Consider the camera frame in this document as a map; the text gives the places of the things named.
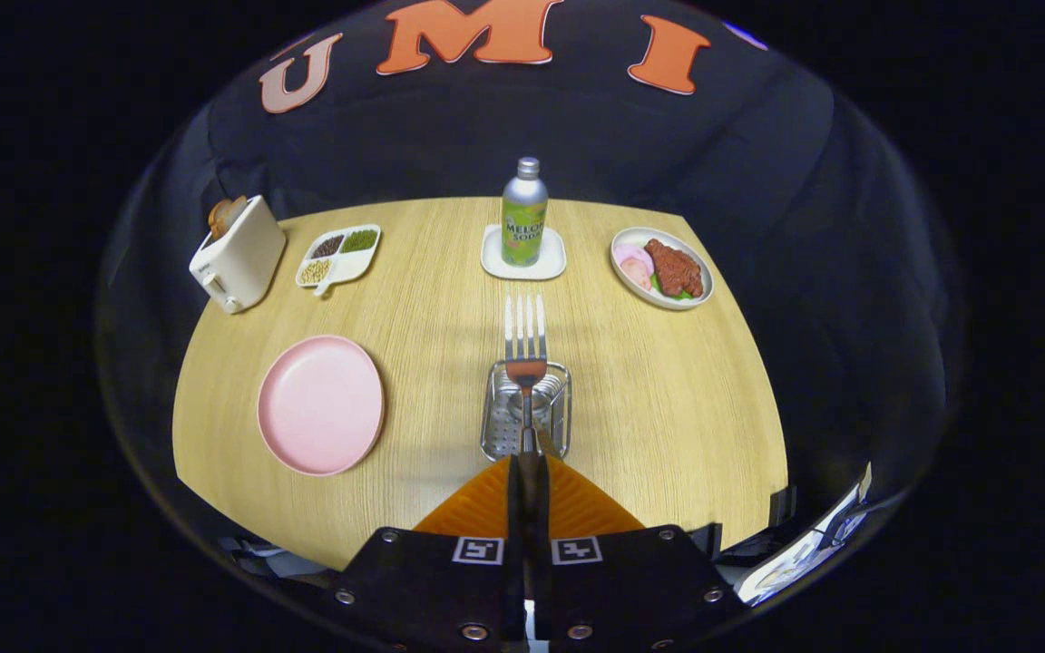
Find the fried chicken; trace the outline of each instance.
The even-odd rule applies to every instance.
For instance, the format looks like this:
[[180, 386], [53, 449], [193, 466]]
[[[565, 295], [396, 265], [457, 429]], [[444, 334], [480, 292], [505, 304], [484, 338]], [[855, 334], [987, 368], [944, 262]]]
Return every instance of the fried chicken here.
[[697, 298], [704, 294], [704, 284], [700, 282], [700, 264], [692, 260], [692, 257], [655, 238], [648, 240], [644, 249], [651, 255], [652, 263], [655, 263], [656, 278], [659, 278], [659, 286], [664, 288], [665, 295], [673, 298], [688, 290], [693, 298]]

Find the fork tines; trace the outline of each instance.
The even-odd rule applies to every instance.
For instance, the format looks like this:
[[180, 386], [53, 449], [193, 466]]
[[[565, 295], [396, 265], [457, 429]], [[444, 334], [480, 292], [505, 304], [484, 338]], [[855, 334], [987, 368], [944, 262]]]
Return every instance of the fork tines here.
[[[538, 329], [535, 327], [538, 318]], [[506, 294], [506, 359], [507, 360], [545, 360], [547, 359], [547, 313], [542, 306], [542, 295], [526, 294], [511, 302], [511, 294]], [[535, 331], [538, 331], [539, 346], [535, 350]]]

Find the green garnish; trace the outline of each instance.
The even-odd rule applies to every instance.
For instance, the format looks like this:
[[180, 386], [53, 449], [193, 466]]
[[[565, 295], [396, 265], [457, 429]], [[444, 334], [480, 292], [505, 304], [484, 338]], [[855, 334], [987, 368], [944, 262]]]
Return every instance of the green garnish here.
[[[652, 274], [652, 276], [651, 276], [651, 286], [652, 286], [652, 288], [656, 289], [656, 293], [659, 293], [660, 295], [664, 295], [664, 288], [660, 288], [660, 286], [659, 286], [659, 277], [656, 277], [655, 274]], [[669, 298], [669, 299], [673, 299], [673, 300], [694, 300], [695, 299], [695, 298], [692, 297], [691, 293], [688, 293], [688, 290], [680, 290], [680, 293], [678, 295], [676, 295], [676, 297], [672, 297], [672, 295], [664, 295], [664, 296], [665, 296], [665, 298]]]
[[365, 229], [363, 231], [354, 231], [353, 234], [345, 239], [344, 243], [341, 243], [341, 253], [345, 252], [357, 252], [361, 250], [368, 250], [374, 247], [377, 241], [377, 232], [373, 229]]

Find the fork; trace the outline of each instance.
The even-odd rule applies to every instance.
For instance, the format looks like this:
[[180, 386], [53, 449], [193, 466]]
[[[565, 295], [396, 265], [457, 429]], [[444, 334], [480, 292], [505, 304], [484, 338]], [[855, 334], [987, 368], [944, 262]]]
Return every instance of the fork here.
[[[522, 395], [522, 430], [519, 433], [519, 451], [538, 451], [534, 420], [531, 412], [531, 394], [534, 384], [547, 376], [547, 316], [542, 306], [542, 295], [526, 294], [526, 331], [524, 331], [522, 295], [515, 298], [512, 314], [511, 294], [506, 294], [506, 376], [518, 384]], [[539, 323], [539, 347], [535, 351], [535, 318]]]

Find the bottle cap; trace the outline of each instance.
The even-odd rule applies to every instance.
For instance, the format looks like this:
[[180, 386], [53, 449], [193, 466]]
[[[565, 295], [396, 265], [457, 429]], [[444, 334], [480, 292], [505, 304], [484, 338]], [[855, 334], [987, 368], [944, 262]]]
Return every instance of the bottle cap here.
[[539, 179], [539, 160], [522, 157], [519, 160], [519, 179]]

